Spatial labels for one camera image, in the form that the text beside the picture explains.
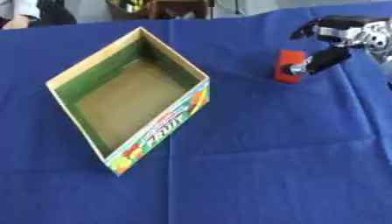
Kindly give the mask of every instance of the blue cloth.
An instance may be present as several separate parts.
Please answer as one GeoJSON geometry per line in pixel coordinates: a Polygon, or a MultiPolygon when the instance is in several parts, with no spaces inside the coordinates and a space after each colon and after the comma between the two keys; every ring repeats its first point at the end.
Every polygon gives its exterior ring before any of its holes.
{"type": "Polygon", "coordinates": [[[0,223],[392,222],[392,93],[362,51],[297,85],[272,80],[290,33],[327,14],[1,31],[0,223]],[[45,82],[142,25],[211,77],[211,102],[120,178],[100,164],[45,82]]]}

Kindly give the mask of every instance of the red block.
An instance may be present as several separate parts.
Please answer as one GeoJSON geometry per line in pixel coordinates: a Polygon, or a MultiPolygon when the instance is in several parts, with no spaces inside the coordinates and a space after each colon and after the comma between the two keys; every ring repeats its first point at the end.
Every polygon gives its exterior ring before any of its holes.
{"type": "Polygon", "coordinates": [[[282,66],[287,64],[297,64],[305,60],[306,53],[303,51],[282,50],[279,55],[279,61],[276,64],[275,80],[288,83],[299,82],[300,75],[283,73],[282,66]]]}

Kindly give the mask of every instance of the cardboard box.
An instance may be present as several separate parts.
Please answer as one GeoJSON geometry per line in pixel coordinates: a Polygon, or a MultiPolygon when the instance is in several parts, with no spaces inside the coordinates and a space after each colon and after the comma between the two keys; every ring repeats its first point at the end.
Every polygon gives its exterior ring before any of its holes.
{"type": "Polygon", "coordinates": [[[49,80],[99,159],[121,175],[209,99],[209,79],[137,28],[49,80]]]}

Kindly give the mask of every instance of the fruit box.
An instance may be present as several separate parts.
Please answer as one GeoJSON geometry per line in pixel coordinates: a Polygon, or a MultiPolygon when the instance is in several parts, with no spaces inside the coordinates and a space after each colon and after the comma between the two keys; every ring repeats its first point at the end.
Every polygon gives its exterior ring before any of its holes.
{"type": "Polygon", "coordinates": [[[142,27],[46,85],[119,176],[209,99],[208,76],[142,27]]]}

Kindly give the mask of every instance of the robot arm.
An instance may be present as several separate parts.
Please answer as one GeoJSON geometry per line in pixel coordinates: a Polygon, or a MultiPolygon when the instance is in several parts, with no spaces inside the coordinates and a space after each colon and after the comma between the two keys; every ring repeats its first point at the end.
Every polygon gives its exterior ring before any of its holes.
{"type": "Polygon", "coordinates": [[[330,47],[299,64],[283,65],[286,74],[316,74],[348,60],[350,48],[368,51],[380,64],[392,62],[392,18],[327,16],[314,19],[292,33],[291,39],[316,36],[330,47]]]}

